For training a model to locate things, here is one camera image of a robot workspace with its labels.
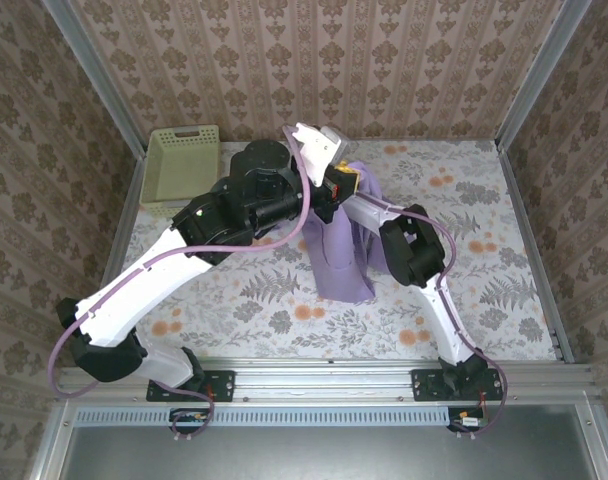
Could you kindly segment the aluminium lower frame bar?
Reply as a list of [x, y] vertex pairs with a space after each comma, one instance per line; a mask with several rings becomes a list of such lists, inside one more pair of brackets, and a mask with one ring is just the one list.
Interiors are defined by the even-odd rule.
[[60, 480], [74, 432], [76, 410], [77, 407], [71, 400], [57, 401], [54, 404], [45, 424], [29, 480]]
[[576, 405], [590, 462], [597, 480], [608, 480], [608, 417], [598, 398], [584, 393]]

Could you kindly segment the small circuit board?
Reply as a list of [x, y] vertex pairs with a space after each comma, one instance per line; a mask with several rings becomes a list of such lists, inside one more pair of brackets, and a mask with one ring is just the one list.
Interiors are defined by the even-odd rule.
[[482, 407], [449, 408], [448, 418], [448, 429], [458, 434], [475, 433], [489, 423], [487, 412]]
[[181, 435], [197, 432], [208, 420], [208, 408], [175, 409], [169, 413], [170, 428]]

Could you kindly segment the floral tablecloth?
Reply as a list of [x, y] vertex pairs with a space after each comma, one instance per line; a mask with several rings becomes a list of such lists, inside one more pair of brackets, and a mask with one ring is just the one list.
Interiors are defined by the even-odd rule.
[[[423, 206], [456, 243], [447, 277], [474, 343], [498, 361], [551, 361], [555, 344], [493, 142], [358, 141], [385, 197]], [[433, 359], [433, 313], [414, 289], [370, 271], [375, 296], [321, 298], [302, 238], [236, 254], [177, 289], [137, 326], [140, 334], [199, 357]]]

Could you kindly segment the green plastic basket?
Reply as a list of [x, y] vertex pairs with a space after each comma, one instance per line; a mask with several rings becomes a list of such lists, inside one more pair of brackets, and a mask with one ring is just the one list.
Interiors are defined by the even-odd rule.
[[221, 177], [219, 127], [193, 125], [156, 129], [149, 137], [140, 206], [151, 216], [171, 218]]

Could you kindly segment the aluminium mounting rail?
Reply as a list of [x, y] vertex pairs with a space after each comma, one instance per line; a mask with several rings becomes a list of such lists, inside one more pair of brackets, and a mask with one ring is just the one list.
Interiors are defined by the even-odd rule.
[[[270, 406], [394, 406], [414, 402], [411, 372], [436, 368], [427, 360], [315, 360], [205, 358], [206, 370], [232, 370], [232, 404]], [[596, 403], [590, 368], [559, 361], [508, 361], [506, 404]]]

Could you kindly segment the aluminium frame post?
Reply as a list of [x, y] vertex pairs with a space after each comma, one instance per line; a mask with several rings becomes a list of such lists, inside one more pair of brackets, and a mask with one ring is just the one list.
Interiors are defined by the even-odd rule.
[[73, 54], [109, 112], [123, 140], [138, 162], [144, 160], [147, 142], [136, 126], [125, 97], [111, 78], [106, 62], [100, 58], [79, 16], [69, 0], [42, 0], [49, 14], [63, 34]]
[[500, 152], [506, 152], [513, 143], [591, 3], [592, 0], [564, 0], [496, 134], [495, 144]]

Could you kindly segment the purple t-shirt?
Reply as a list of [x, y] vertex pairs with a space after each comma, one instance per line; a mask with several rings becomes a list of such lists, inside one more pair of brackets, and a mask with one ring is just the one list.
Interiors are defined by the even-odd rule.
[[302, 227], [318, 295], [327, 300], [359, 303], [376, 291], [368, 271], [387, 275], [381, 238], [349, 218], [336, 194], [335, 169], [311, 190], [311, 209]]

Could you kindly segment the grey metal panel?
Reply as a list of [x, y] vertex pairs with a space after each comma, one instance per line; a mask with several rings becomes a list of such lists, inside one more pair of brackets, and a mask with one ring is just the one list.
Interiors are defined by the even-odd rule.
[[83, 428], [61, 480], [597, 480], [572, 430], [561, 439], [443, 429], [213, 428], [174, 440], [162, 428]]

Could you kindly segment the aluminium table side rail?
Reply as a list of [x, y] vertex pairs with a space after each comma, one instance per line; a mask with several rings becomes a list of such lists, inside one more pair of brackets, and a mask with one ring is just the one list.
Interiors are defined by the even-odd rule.
[[564, 361], [565, 363], [575, 363], [576, 360], [565, 332], [542, 258], [537, 248], [535, 236], [508, 155], [501, 149], [498, 150], [498, 155], [516, 221], [523, 240], [524, 249], [531, 266], [531, 272], [540, 299], [540, 304], [548, 324], [549, 336], [552, 339], [556, 355], [559, 360]]
[[122, 271], [132, 230], [139, 211], [141, 187], [145, 174], [146, 153], [136, 157], [124, 206], [115, 231], [110, 254], [101, 280], [100, 288], [111, 283]]

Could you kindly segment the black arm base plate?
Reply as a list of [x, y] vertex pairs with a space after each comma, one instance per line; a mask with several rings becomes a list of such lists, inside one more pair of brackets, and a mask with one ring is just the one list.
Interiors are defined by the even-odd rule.
[[442, 369], [415, 369], [411, 371], [414, 400], [429, 401], [499, 401], [503, 397], [503, 385], [496, 369], [462, 375], [455, 379], [454, 387], [445, 380]]
[[[198, 392], [214, 402], [231, 402], [235, 390], [236, 373], [233, 370], [206, 370]], [[197, 398], [191, 395], [170, 392], [153, 381], [147, 387], [148, 402], [191, 402]]]

